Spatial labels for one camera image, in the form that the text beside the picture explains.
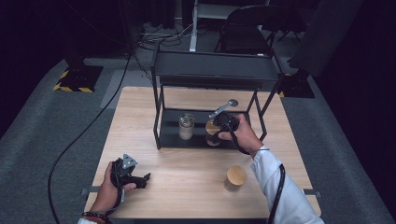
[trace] gray floor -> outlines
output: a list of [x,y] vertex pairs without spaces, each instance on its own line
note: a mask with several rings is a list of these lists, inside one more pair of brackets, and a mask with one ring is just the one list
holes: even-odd
[[[174,32],[160,30],[159,33]],[[200,31],[198,51],[212,51],[218,36]],[[166,49],[188,50],[190,39]],[[297,47],[293,35],[276,43],[285,62]],[[151,51],[139,49],[137,58],[149,70]],[[52,199],[61,223],[77,223],[87,189],[93,180],[117,97],[105,108],[118,85],[125,59],[91,58],[86,64],[104,70],[94,93],[54,91],[67,67],[59,62],[44,76],[0,141],[0,223],[54,223],[47,184],[52,164],[76,138],[53,173]],[[285,64],[286,72],[293,72]],[[373,184],[362,169],[332,111],[312,78],[316,97],[282,98],[290,126],[310,176],[326,223],[394,223]],[[121,86],[148,86],[149,81],[131,60]],[[93,125],[79,136],[93,121]],[[114,220],[114,223],[260,223],[257,220]]]

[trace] dark background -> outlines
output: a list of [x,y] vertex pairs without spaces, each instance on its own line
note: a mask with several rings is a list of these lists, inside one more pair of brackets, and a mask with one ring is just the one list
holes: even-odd
[[[393,2],[363,3],[345,39],[315,81],[396,218],[396,8]],[[114,55],[125,48],[87,26],[63,1],[55,3],[82,57]],[[121,43],[125,41],[117,4],[103,0],[69,3],[103,33],[111,34]],[[33,2],[2,1],[0,10],[3,29],[0,136],[3,136],[37,83],[64,56],[51,34],[49,22],[42,20]],[[133,13],[146,21],[150,11],[161,9],[145,4]]]

